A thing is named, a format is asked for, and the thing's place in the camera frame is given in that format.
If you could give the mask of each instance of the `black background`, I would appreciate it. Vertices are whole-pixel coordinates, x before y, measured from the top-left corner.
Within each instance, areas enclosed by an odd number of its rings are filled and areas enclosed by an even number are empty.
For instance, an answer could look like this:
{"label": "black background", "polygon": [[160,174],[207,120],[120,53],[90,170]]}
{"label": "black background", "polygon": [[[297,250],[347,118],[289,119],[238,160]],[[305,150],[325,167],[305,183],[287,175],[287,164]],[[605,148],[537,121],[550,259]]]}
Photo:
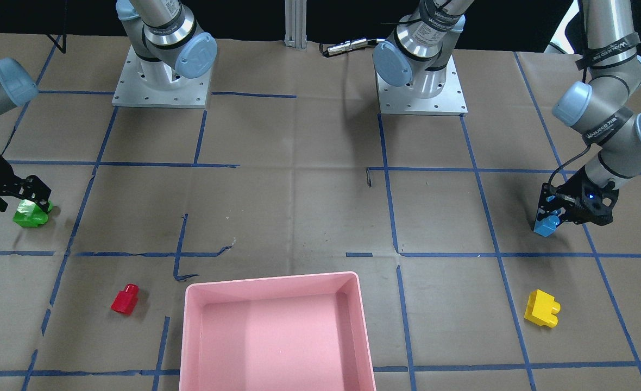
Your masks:
{"label": "black background", "polygon": [[[542,52],[572,0],[476,0],[466,12],[457,49]],[[204,30],[216,38],[284,39],[284,0],[182,0]],[[327,44],[386,37],[390,25],[412,13],[418,0],[308,0],[308,40]],[[635,30],[641,37],[641,0],[632,0]],[[0,0],[0,32],[62,33],[65,0]],[[114,0],[67,0],[67,33],[125,35]],[[568,29],[579,47],[581,25]],[[67,43],[72,50],[72,39]]]}

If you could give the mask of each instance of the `metal post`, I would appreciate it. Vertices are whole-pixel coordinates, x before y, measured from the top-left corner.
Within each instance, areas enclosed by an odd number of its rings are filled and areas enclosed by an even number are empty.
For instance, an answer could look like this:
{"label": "metal post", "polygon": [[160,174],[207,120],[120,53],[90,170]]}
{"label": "metal post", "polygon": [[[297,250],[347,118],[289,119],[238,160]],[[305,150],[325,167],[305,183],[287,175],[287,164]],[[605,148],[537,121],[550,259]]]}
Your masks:
{"label": "metal post", "polygon": [[285,0],[284,46],[306,50],[306,0]]}

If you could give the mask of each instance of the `cable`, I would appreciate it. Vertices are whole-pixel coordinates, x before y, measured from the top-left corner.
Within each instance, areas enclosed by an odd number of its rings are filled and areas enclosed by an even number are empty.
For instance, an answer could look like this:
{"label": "cable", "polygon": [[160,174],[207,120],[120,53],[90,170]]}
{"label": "cable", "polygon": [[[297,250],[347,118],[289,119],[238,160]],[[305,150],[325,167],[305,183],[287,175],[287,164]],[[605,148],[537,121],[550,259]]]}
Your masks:
{"label": "cable", "polygon": [[387,25],[390,25],[390,26],[398,26],[400,24],[415,24],[415,23],[421,22],[421,21],[422,21],[422,19],[413,19],[413,20],[406,20],[405,22],[397,22],[397,23],[392,22],[392,23],[381,23],[381,24],[387,24]]}
{"label": "cable", "polygon": [[572,157],[571,159],[567,160],[566,163],[564,163],[561,166],[557,167],[557,169],[554,170],[552,172],[552,174],[550,175],[550,178],[547,180],[547,183],[552,185],[552,179],[555,177],[555,175],[557,175],[557,173],[559,173],[559,171],[562,170],[562,168],[568,166],[570,163],[572,163],[572,161],[575,161],[576,159],[580,158],[581,156],[584,156],[590,150],[591,150],[591,145],[589,144],[589,146],[587,146],[586,149],[584,149],[583,153],[579,153],[577,156]]}

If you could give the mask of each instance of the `black strap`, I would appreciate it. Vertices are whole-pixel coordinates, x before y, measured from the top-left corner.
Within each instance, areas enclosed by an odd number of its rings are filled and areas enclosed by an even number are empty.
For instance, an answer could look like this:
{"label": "black strap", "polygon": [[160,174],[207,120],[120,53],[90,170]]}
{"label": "black strap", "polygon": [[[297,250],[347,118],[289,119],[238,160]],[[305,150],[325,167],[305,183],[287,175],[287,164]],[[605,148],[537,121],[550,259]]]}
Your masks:
{"label": "black strap", "polygon": [[627,109],[625,106],[621,107],[605,121],[593,127],[593,129],[584,132],[582,136],[584,143],[586,143],[587,146],[593,143],[603,146],[606,141],[618,133],[618,130],[621,129],[633,115],[634,113],[630,109]]}
{"label": "black strap", "polygon": [[633,178],[633,176],[627,176],[627,175],[620,174],[620,173],[618,173],[618,171],[615,171],[615,170],[613,170],[613,168],[610,168],[608,166],[608,164],[606,164],[605,161],[603,160],[603,156],[602,155],[603,155],[603,151],[601,151],[601,153],[598,154],[598,162],[601,163],[601,166],[603,166],[603,168],[605,168],[606,171],[608,171],[609,173],[613,174],[614,176],[617,176],[618,178],[623,178],[624,180],[631,180]]}
{"label": "black strap", "polygon": [[444,12],[443,8],[443,6],[437,7],[434,0],[420,0],[419,14],[422,17],[422,22],[443,33],[450,31],[463,14],[449,15]]}
{"label": "black strap", "polygon": [[599,62],[609,59],[614,55],[627,52],[629,49],[636,47],[639,42],[639,34],[635,32],[618,39],[616,42],[613,42],[606,47],[601,47],[600,49],[586,49],[583,53],[583,59],[576,62],[576,67],[579,70],[586,69],[587,67],[598,64]]}

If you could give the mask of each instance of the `toy block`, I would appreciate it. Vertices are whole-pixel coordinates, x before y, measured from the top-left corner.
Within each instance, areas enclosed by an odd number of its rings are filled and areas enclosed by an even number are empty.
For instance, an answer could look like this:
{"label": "toy block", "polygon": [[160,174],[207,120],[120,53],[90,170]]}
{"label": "toy block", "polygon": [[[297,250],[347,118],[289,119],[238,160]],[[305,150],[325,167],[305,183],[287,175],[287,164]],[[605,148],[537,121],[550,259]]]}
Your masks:
{"label": "toy block", "polygon": [[526,308],[524,318],[534,322],[538,326],[548,326],[550,329],[557,326],[557,314],[561,307],[555,301],[553,295],[536,289],[529,296],[529,305]]}

